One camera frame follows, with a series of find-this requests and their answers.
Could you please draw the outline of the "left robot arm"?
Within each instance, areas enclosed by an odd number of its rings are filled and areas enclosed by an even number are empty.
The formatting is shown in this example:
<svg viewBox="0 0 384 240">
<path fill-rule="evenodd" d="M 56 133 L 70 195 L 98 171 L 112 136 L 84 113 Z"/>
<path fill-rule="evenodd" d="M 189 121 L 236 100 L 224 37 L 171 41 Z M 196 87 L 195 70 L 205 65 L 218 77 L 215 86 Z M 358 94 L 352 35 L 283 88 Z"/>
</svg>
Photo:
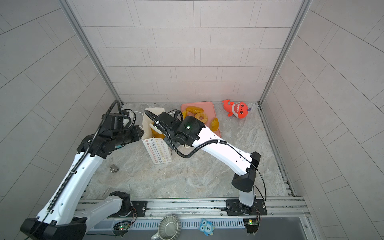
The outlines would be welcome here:
<svg viewBox="0 0 384 240">
<path fill-rule="evenodd" d="M 135 124 L 130 109 L 110 110 L 103 115 L 97 131 L 85 137 L 71 168 L 55 194 L 34 218 L 27 218 L 20 231 L 31 240 L 81 240 L 99 222 L 111 215 L 136 216 L 130 195 L 112 192 L 105 200 L 76 214 L 78 203 L 92 176 L 113 151 L 141 140 L 144 131 Z"/>
</svg>

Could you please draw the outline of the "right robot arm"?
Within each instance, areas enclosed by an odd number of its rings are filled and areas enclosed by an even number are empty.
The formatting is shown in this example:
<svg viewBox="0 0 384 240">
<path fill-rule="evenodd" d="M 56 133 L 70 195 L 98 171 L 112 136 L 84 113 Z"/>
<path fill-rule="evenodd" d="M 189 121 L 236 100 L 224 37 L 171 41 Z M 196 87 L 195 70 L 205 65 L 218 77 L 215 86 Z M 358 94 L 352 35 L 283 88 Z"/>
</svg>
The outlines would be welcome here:
<svg viewBox="0 0 384 240">
<path fill-rule="evenodd" d="M 199 150 L 217 158 L 234 171 L 232 186 L 239 190 L 239 204 L 228 210 L 241 215 L 266 215 L 258 206 L 255 194 L 255 179 L 261 155 L 239 150 L 218 137 L 200 120 L 187 116 L 183 119 L 181 111 L 176 110 L 172 116 L 167 112 L 159 115 L 145 110 L 145 114 L 154 122 L 154 127 L 165 135 L 165 142 L 180 157 L 191 158 Z"/>
</svg>

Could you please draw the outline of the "white printed paper bag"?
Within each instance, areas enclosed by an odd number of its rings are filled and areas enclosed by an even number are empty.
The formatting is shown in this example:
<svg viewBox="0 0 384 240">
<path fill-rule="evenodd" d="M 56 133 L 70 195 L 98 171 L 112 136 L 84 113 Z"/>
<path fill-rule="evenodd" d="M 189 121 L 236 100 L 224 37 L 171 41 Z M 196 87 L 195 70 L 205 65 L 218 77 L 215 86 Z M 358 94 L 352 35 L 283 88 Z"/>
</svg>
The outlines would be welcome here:
<svg viewBox="0 0 384 240">
<path fill-rule="evenodd" d="M 143 115 L 143 122 L 141 129 L 144 131 L 142 136 L 142 142 L 147 150 L 154 165 L 171 163 L 173 160 L 172 150 L 165 143 L 164 139 L 154 138 L 149 124 L 154 125 L 154 121 L 151 120 L 145 113 Z"/>
</svg>

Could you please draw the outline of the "small bread roll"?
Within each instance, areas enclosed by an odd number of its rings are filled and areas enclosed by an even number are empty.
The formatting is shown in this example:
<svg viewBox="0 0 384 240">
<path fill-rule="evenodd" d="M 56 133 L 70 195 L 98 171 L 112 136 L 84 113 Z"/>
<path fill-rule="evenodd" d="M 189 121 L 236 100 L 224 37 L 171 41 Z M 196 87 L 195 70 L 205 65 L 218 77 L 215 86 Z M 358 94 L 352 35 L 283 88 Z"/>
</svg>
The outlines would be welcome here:
<svg viewBox="0 0 384 240">
<path fill-rule="evenodd" d="M 211 121 L 211 125 L 210 125 L 210 129 L 212 132 L 216 132 L 219 130 L 219 127 L 220 127 L 220 123 L 219 123 L 219 120 L 218 118 L 214 118 L 212 121 Z"/>
</svg>

